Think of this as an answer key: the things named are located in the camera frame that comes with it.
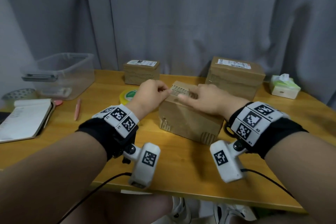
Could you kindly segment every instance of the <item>wooden table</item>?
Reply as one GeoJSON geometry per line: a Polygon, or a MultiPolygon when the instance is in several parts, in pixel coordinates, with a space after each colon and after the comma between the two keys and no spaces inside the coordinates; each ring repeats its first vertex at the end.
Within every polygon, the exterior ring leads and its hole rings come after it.
{"type": "MultiPolygon", "coordinates": [[[[39,137],[0,144],[0,169],[74,132],[79,124],[93,114],[107,106],[119,104],[119,94],[132,87],[124,84],[123,72],[96,70],[95,75],[95,83],[80,96],[82,105],[78,121],[73,119],[76,100],[65,101],[63,105],[56,108],[48,126],[39,137]]],[[[204,83],[205,78],[161,75],[161,80],[171,86],[176,80],[199,84],[204,83]]],[[[264,85],[259,89],[254,101],[269,103],[286,112],[309,132],[336,145],[336,113],[310,95],[300,92],[295,100],[276,97],[272,96],[267,85],[264,85]]],[[[233,141],[223,131],[219,139],[233,141]]],[[[297,201],[259,175],[248,173],[246,179],[224,183],[213,162],[209,146],[159,129],[157,110],[141,120],[139,124],[135,144],[141,147],[145,142],[152,142],[161,149],[149,192],[303,212],[297,201]]],[[[240,160],[245,168],[259,171],[279,182],[258,155],[243,154],[240,160]]],[[[92,185],[98,186],[116,174],[131,172],[133,164],[122,164],[121,161],[121,157],[109,161],[92,185]]],[[[120,177],[106,187],[137,190],[129,186],[127,180],[128,177],[120,177]]]]}

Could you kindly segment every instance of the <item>qr code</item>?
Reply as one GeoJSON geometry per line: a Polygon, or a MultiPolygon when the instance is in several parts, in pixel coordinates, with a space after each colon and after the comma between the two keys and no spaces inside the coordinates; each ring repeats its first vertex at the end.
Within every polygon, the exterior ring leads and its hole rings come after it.
{"type": "Polygon", "coordinates": [[[247,140],[247,138],[251,133],[251,129],[249,129],[248,127],[246,127],[244,124],[241,123],[236,133],[240,135],[240,137],[243,138],[244,140],[247,140]]]}
{"type": "Polygon", "coordinates": [[[109,107],[106,108],[105,110],[101,111],[101,113],[107,113],[107,112],[111,112],[115,107],[109,107]]]}
{"type": "Polygon", "coordinates": [[[127,114],[117,107],[113,112],[110,113],[110,115],[115,117],[118,121],[121,121],[127,114]]]}
{"type": "Polygon", "coordinates": [[[270,107],[266,105],[259,105],[258,107],[254,108],[257,112],[261,113],[262,115],[269,115],[270,113],[274,112],[270,107]]]}
{"type": "Polygon", "coordinates": [[[156,160],[156,154],[151,153],[150,151],[145,151],[145,154],[142,158],[142,163],[153,167],[155,164],[155,160],[156,160]]]}
{"type": "Polygon", "coordinates": [[[121,124],[128,132],[130,132],[135,127],[135,122],[129,116],[124,119],[121,124]]]}
{"type": "Polygon", "coordinates": [[[248,113],[248,115],[246,115],[246,117],[243,119],[243,121],[244,121],[246,124],[250,125],[252,128],[254,128],[255,125],[257,125],[258,122],[259,122],[261,119],[262,119],[262,118],[261,118],[259,115],[257,115],[256,113],[250,111],[250,112],[248,113]]]}
{"type": "Polygon", "coordinates": [[[215,156],[215,160],[216,160],[218,166],[229,162],[227,157],[225,156],[225,153],[224,153],[223,150],[220,150],[219,152],[217,152],[213,155],[215,156]]]}

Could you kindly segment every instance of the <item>wrist-mounted device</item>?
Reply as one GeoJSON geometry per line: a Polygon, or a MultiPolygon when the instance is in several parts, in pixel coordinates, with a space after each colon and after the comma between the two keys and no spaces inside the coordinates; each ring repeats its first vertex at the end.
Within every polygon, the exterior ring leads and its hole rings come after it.
{"type": "Polygon", "coordinates": [[[160,148],[145,143],[142,148],[134,145],[139,119],[124,105],[112,105],[82,123],[77,131],[94,137],[105,149],[107,160],[124,155],[123,163],[131,160],[133,167],[129,184],[147,188],[153,179],[160,148]]]}
{"type": "Polygon", "coordinates": [[[267,152],[290,134],[307,130],[290,117],[262,102],[250,102],[237,110],[228,121],[237,141],[229,144],[217,141],[210,146],[212,157],[222,180],[230,182],[243,178],[238,156],[247,150],[265,158],[267,152]]]}

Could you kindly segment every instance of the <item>wall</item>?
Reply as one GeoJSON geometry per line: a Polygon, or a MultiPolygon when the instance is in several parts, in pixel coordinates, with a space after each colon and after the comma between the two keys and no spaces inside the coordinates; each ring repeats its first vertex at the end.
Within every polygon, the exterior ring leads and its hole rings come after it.
{"type": "Polygon", "coordinates": [[[23,82],[20,66],[33,61],[32,54],[8,0],[0,0],[0,97],[12,90],[33,88],[23,82]]]}

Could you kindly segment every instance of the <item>plastic storage container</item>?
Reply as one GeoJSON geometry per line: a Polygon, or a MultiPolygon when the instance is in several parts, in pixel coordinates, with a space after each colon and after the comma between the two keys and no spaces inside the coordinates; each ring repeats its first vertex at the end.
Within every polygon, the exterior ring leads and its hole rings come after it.
{"type": "Polygon", "coordinates": [[[71,100],[95,81],[93,54],[57,53],[20,68],[39,95],[71,100]]]}

